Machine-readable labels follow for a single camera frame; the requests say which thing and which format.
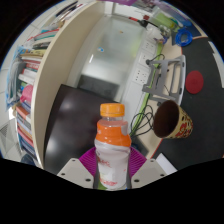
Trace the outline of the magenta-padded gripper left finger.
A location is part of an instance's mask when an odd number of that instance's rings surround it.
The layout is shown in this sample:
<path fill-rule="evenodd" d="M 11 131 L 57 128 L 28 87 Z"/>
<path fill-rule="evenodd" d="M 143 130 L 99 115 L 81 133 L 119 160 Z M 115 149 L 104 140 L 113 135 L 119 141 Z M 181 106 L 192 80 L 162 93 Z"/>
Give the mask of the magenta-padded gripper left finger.
<path fill-rule="evenodd" d="M 95 148 L 88 150 L 79 159 L 71 158 L 59 171 L 58 176 L 84 188 L 97 188 Z"/>

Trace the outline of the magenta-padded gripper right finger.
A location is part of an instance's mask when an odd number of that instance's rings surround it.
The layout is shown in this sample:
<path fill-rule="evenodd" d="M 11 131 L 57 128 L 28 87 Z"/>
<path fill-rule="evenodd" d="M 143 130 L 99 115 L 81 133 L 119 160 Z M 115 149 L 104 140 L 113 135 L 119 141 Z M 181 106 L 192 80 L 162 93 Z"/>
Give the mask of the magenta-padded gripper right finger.
<path fill-rule="evenodd" d="M 135 148 L 131 149 L 128 164 L 128 188 L 144 187 L 166 176 L 155 159 L 147 159 Z"/>

